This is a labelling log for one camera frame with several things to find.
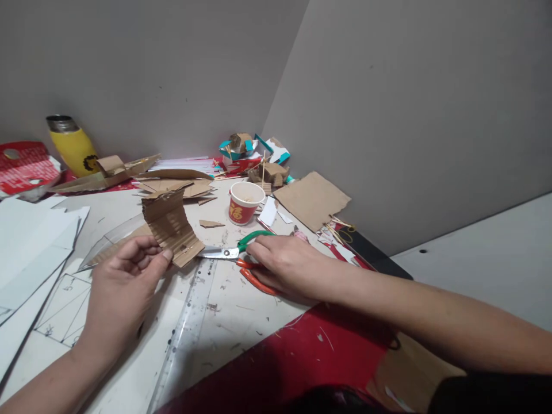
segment yellow thermos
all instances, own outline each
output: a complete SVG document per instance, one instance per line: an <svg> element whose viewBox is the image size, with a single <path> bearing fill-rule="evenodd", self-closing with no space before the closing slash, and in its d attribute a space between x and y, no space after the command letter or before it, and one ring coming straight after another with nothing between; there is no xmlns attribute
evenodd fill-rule
<svg viewBox="0 0 552 414"><path fill-rule="evenodd" d="M98 155L92 142L73 118L67 115L52 115L46 117L46 122L54 145L73 174L84 177L99 172L96 165Z"/></svg>

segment ruler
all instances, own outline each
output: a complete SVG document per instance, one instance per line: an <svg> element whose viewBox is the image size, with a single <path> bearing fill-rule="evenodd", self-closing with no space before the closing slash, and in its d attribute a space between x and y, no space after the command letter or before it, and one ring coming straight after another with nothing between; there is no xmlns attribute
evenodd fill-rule
<svg viewBox="0 0 552 414"><path fill-rule="evenodd" d="M154 393L149 402L148 414L156 412L180 395L182 391L192 386L189 383L193 363L192 351L200 338L216 267L217 260L202 259L195 271L182 313L172 336L171 345L167 350Z"/></svg>

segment red and white paper cup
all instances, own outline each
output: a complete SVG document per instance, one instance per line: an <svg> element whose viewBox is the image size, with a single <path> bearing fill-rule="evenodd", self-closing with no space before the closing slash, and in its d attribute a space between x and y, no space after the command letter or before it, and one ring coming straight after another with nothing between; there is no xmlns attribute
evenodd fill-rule
<svg viewBox="0 0 552 414"><path fill-rule="evenodd" d="M230 187L230 220L236 225L249 223L255 210L265 199L264 194L265 191L257 184L247 181L233 184Z"/></svg>

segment green scissors handle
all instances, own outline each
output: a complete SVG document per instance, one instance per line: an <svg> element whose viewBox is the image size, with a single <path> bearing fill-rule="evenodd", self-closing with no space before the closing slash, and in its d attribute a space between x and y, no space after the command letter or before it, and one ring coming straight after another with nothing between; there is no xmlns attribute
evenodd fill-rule
<svg viewBox="0 0 552 414"><path fill-rule="evenodd" d="M245 236L243 239L241 239L237 243L237 247L240 250L240 253L244 252L246 250L247 243L249 243L251 240L253 240L254 238L256 238L258 236L274 236L274 233L267 232L265 230L258 230L258 231L255 231L255 232L251 233L251 234L248 234L247 236Z"/></svg>

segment scissors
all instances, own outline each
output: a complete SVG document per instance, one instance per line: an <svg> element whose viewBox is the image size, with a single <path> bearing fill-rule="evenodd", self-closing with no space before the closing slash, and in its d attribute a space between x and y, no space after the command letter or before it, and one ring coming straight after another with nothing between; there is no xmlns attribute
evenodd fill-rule
<svg viewBox="0 0 552 414"><path fill-rule="evenodd" d="M251 269L263 269L264 266L260 263L250 263L246 262L243 259L240 259L240 253L244 252L247 249L247 243L258 236L274 236L274 233L259 230L251 234L248 234L243 239L237 243L237 247L224 248L224 247L215 247L215 246L206 246L198 256L206 259L222 259L222 260L235 260L236 264L241 267L241 275L249 281L253 286L259 289L261 292L278 296L280 292L277 290L262 284L253 273Z"/></svg>

